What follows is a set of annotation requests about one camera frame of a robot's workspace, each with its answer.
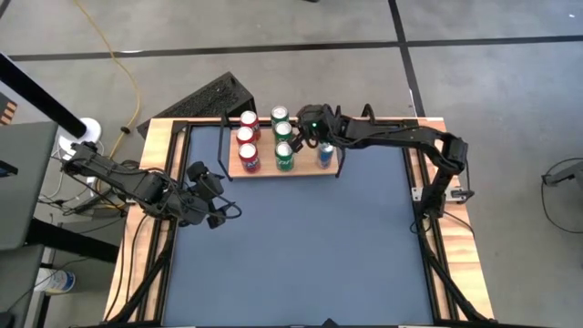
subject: blue table surface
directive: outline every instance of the blue table surface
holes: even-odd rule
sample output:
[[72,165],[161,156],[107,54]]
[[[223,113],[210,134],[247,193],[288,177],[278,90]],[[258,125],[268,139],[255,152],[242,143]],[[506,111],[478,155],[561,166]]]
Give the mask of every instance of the blue table surface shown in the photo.
[[[195,127],[189,163],[221,174],[219,133]],[[431,322],[400,149],[348,150],[339,179],[222,184],[243,215],[214,231],[206,222],[179,229],[164,325]]]

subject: blue soda can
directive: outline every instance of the blue soda can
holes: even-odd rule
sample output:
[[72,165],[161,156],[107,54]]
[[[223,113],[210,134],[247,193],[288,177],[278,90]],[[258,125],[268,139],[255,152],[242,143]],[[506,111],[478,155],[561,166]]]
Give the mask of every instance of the blue soda can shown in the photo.
[[328,169],[332,163],[332,155],[334,153],[334,146],[323,142],[318,146],[317,164],[322,169]]

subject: wooden edge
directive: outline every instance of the wooden edge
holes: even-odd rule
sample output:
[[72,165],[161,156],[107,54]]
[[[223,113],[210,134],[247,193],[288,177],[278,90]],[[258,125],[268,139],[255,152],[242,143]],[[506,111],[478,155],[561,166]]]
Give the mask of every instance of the wooden edge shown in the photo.
[[[291,121],[295,121],[298,118],[296,117],[290,117]],[[367,120],[368,118],[360,118],[360,117],[354,117],[354,119],[361,119],[361,120]],[[401,120],[401,119],[418,119],[421,121],[427,121],[427,122],[443,122],[444,118],[397,118],[397,117],[381,117],[381,118],[376,118],[376,119],[396,119],[396,120]],[[229,118],[229,120],[231,122],[239,122],[239,118]],[[266,117],[261,117],[259,118],[259,120],[261,121],[269,121],[271,120],[270,118],[266,118]],[[157,121],[157,122],[166,122],[166,124],[168,124],[168,122],[174,122],[174,121],[179,121],[179,122],[200,122],[200,123],[205,123],[205,122],[209,122],[209,123],[220,123],[220,118],[153,118],[150,120],[150,124],[152,124],[152,122]]]
[[[444,132],[446,131],[445,122],[442,119],[419,118],[418,121],[420,125],[436,128]],[[419,158],[416,156],[417,154],[414,150],[410,150],[410,153],[414,169],[415,183],[417,186],[423,186]],[[436,167],[427,156],[422,160],[426,163],[430,180],[433,179],[436,173]],[[457,177],[452,180],[452,185],[460,185]],[[470,224],[465,205],[445,204],[445,211],[454,214],[459,219]],[[494,314],[492,312],[492,306],[486,288],[486,281],[484,280],[484,274],[482,273],[482,267],[477,254],[476,243],[471,231],[447,215],[442,219],[439,219],[439,227],[442,232],[445,256],[447,257],[448,268],[452,279],[467,300],[471,302],[480,313],[485,317],[493,318]],[[428,240],[431,248],[435,251],[433,238],[428,238]],[[449,319],[450,315],[447,310],[445,287],[437,274],[435,272],[433,272],[433,274],[438,305],[442,318]],[[459,315],[460,319],[465,319],[461,312],[459,312]]]
[[[146,138],[146,143],[144,146],[144,151],[142,153],[142,159],[140,161],[141,169],[147,168],[164,169],[164,166],[166,164],[166,158],[169,151],[171,130],[172,120],[153,120],[151,122],[149,126],[148,137]],[[134,253],[134,265],[131,272],[131,278],[128,277],[129,259],[131,255],[132,242],[134,240],[134,236],[136,235],[136,229],[143,216],[144,214],[142,209],[137,205],[132,206],[131,209],[129,210],[128,217],[126,218],[126,229],[124,232],[123,243],[122,245],[120,245],[119,248],[120,254],[118,255],[118,262],[116,263],[116,269],[114,270],[113,279],[111,281],[111,286],[109,289],[109,296],[107,298],[104,320],[107,319],[106,318],[107,312],[116,297],[118,284],[121,283],[119,295],[109,317],[113,317],[114,315],[116,315],[126,303],[128,283],[130,283],[131,291],[133,291],[139,286],[139,284],[144,279],[144,273],[146,270],[146,262],[148,257],[148,249],[150,240],[152,238],[152,231],[154,226],[154,220],[152,219],[150,220],[147,219],[142,224],[141,229],[138,232],[138,236],[136,237],[136,250]],[[122,251],[124,252],[123,268],[121,266]],[[122,271],[123,279],[120,281],[119,278]]]
[[[260,118],[261,120],[269,120],[269,118]],[[377,118],[377,119],[417,119],[419,124],[428,126],[431,128],[437,128],[445,131],[445,123],[442,118]],[[169,142],[171,136],[172,125],[174,121],[188,121],[188,122],[220,122],[220,118],[154,118],[150,121],[150,126],[148,130],[148,136],[146,138],[146,144],[144,146],[144,151],[142,154],[142,160],[140,162],[140,167],[145,168],[164,168],[166,157],[169,151]],[[182,135],[179,140],[177,140],[177,151],[175,151],[175,157],[173,159],[172,177],[178,175],[179,162],[181,160],[180,154],[182,145],[184,144],[184,135]],[[421,185],[421,174],[419,168],[419,160],[414,151],[411,151],[411,158],[414,167],[414,175],[417,185]],[[427,159],[427,167],[429,169],[430,176],[433,177],[435,174],[435,167]],[[446,205],[445,210],[469,223],[469,218],[467,215],[467,210],[464,205]],[[128,224],[126,227],[126,232],[124,236],[124,244],[128,244],[133,239],[135,235],[136,227],[139,221],[143,217],[142,211],[139,207],[134,206],[129,211]],[[455,223],[453,220],[448,220],[443,218],[439,221],[442,235],[444,237],[445,252],[448,259],[448,266],[454,279],[455,283],[458,285],[460,290],[464,293],[467,299],[476,307],[476,309],[481,312],[486,317],[493,317],[492,308],[490,305],[486,283],[484,281],[484,276],[480,266],[480,261],[477,256],[476,244],[471,233],[461,227],[459,224]],[[134,257],[134,270],[132,271],[131,284],[132,289],[136,288],[139,283],[143,280],[146,260],[148,256],[148,247],[150,240],[152,238],[152,226],[153,220],[147,220],[137,236],[136,243],[138,247],[136,248],[136,254]],[[168,227],[163,227],[163,231],[167,231]],[[165,235],[160,235],[161,241],[160,245],[163,245]],[[125,247],[125,258],[129,259],[129,253],[131,251],[131,246]],[[121,309],[125,303],[126,288],[128,286],[128,271],[129,271],[129,261],[124,263],[124,279],[122,280],[122,289],[118,296],[118,301],[116,302],[112,315],[115,315]],[[109,297],[107,299],[106,311],[111,306],[115,293],[118,287],[119,274],[121,272],[120,258],[118,257],[118,263],[114,271],[114,276],[112,284],[109,291]],[[443,318],[448,318],[447,306],[445,303],[445,290],[443,284],[440,282],[439,278],[435,275],[435,287],[438,293],[439,307],[445,315]],[[158,279],[152,285],[150,293],[148,295],[148,307],[146,312],[146,320],[153,318],[154,304],[158,299]]]

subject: can lid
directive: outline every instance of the can lid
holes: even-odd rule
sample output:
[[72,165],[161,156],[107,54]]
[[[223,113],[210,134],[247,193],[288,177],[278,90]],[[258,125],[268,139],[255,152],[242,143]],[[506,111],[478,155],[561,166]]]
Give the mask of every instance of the can lid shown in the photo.
[[253,137],[253,130],[249,127],[239,128],[237,131],[237,138],[241,140],[249,140]]
[[239,155],[244,159],[250,159],[257,153],[257,149],[253,144],[243,144],[239,147]]
[[289,122],[280,122],[275,125],[275,132],[281,135],[292,133],[292,125]]
[[284,106],[276,106],[271,110],[271,115],[274,118],[285,118],[288,115],[288,109]]
[[290,156],[293,153],[293,151],[290,144],[283,141],[277,144],[277,147],[275,147],[275,153],[280,156]]
[[323,142],[320,144],[320,149],[324,152],[331,152],[334,150],[334,146],[329,144],[328,142]]
[[246,110],[243,114],[240,115],[241,123],[251,124],[257,119],[257,114],[253,113],[250,110]]

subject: table leg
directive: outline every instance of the table leg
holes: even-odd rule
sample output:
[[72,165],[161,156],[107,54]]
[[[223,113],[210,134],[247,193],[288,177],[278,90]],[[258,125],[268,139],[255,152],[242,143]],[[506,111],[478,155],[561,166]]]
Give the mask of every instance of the table leg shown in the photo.
[[30,222],[26,242],[43,244],[56,250],[68,251],[110,263],[115,263],[118,259],[118,246],[37,219],[32,219]]

